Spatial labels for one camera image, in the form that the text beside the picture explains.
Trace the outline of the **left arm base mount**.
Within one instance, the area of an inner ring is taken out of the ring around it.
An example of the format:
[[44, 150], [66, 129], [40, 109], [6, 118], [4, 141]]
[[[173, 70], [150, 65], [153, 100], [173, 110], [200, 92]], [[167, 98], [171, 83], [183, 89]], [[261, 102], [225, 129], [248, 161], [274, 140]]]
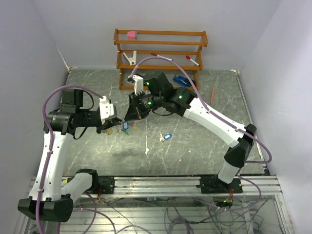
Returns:
[[94, 194], [111, 195], [115, 189], [115, 178], [113, 176], [98, 176], [92, 189]]

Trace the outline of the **metal disc keyring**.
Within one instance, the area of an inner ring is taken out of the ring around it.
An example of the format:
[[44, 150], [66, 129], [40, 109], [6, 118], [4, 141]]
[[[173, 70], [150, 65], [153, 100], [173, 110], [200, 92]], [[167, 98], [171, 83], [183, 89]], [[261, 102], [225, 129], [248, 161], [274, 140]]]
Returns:
[[129, 136], [133, 131], [136, 131], [138, 129], [138, 125], [135, 121], [128, 121], [128, 123], [129, 123], [129, 129], [127, 131], [123, 130], [122, 124], [121, 124], [119, 126], [112, 127], [113, 133], [114, 132], [116, 132], [117, 134], [123, 133], [123, 134]]

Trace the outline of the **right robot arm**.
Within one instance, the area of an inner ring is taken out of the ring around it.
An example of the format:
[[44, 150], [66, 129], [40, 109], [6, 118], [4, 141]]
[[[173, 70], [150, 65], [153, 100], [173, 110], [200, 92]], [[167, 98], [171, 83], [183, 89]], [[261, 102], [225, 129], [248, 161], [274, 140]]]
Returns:
[[129, 94], [125, 121], [142, 120], [150, 112], [164, 108], [170, 114], [195, 121], [225, 141], [229, 148], [214, 185], [219, 192], [227, 192], [247, 161], [254, 145], [256, 127], [229, 119], [186, 87], [174, 88], [163, 72], [149, 72], [143, 77], [133, 75], [127, 80], [134, 85], [134, 92]]

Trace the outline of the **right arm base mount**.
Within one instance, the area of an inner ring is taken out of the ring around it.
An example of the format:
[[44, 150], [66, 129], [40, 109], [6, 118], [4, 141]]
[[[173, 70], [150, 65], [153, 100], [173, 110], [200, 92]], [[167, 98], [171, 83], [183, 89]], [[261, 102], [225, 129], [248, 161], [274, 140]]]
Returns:
[[196, 185], [202, 194], [240, 194], [243, 192], [241, 180], [234, 178], [230, 184], [222, 182], [217, 175], [201, 176]]

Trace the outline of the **yellow tag key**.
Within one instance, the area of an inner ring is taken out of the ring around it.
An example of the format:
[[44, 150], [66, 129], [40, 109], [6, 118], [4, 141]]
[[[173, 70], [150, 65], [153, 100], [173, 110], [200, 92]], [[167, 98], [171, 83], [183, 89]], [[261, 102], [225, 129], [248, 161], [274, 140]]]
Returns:
[[106, 130], [105, 130], [105, 133], [106, 133], [107, 135], [111, 135], [111, 134], [113, 133], [113, 128], [108, 128], [108, 129], [106, 129]]

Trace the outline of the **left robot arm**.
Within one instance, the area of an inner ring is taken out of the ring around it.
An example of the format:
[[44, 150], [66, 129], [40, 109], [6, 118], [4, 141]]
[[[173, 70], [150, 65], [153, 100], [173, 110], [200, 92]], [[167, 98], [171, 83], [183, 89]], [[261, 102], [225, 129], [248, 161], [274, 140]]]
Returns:
[[28, 198], [21, 199], [18, 210], [36, 221], [66, 222], [73, 211], [74, 203], [87, 192], [97, 193], [101, 189], [95, 169], [80, 169], [70, 182], [62, 186], [62, 175], [69, 146], [77, 140], [77, 128], [94, 127], [98, 134], [121, 124], [117, 108], [106, 96], [98, 96], [96, 110], [83, 107], [83, 94], [90, 97], [95, 92], [90, 89], [63, 86], [59, 108], [46, 113], [45, 102], [42, 108], [44, 119], [44, 146], [39, 170]]

